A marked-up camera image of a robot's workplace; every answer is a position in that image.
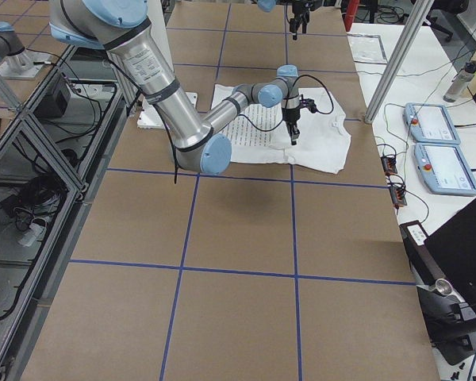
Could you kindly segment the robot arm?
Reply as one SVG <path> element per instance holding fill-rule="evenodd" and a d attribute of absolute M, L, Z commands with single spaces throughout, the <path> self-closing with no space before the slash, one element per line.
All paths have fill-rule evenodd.
<path fill-rule="evenodd" d="M 299 31 L 301 31 L 302 34 L 307 33 L 311 12 L 321 6 L 320 1 L 310 0 L 258 0 L 255 1 L 255 4 L 266 13 L 271 12 L 277 5 L 284 6 L 286 20 L 293 40 L 298 39 Z"/>
<path fill-rule="evenodd" d="M 171 132 L 175 164 L 188 171 L 211 175 L 229 165 L 232 144 L 220 131 L 251 104 L 281 106 L 292 144 L 303 108 L 294 65 L 278 68 L 269 83 L 244 84 L 201 116 L 152 37 L 146 1 L 51 1 L 52 36 L 66 44 L 103 49 L 121 60 Z"/>

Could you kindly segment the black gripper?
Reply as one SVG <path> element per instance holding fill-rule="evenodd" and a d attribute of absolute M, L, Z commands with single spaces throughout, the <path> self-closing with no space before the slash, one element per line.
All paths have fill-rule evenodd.
<path fill-rule="evenodd" d="M 316 113 L 314 100 L 305 98 L 302 94 L 282 100 L 282 120 L 286 123 L 291 145 L 296 144 L 300 136 L 297 122 L 301 117 L 302 109 L 308 109 L 312 114 Z"/>
<path fill-rule="evenodd" d="M 313 2 L 310 0 L 300 0 L 291 2 L 292 18 L 289 19 L 290 33 L 293 40 L 298 39 L 298 24 L 301 24 L 301 32 L 307 32 L 309 15 Z"/>

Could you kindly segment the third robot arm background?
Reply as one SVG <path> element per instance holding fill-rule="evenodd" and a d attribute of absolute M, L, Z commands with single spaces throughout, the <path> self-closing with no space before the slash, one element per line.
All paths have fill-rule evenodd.
<path fill-rule="evenodd" d="M 0 75 L 6 79 L 34 79 L 42 66 L 35 65 L 13 26 L 0 21 Z"/>

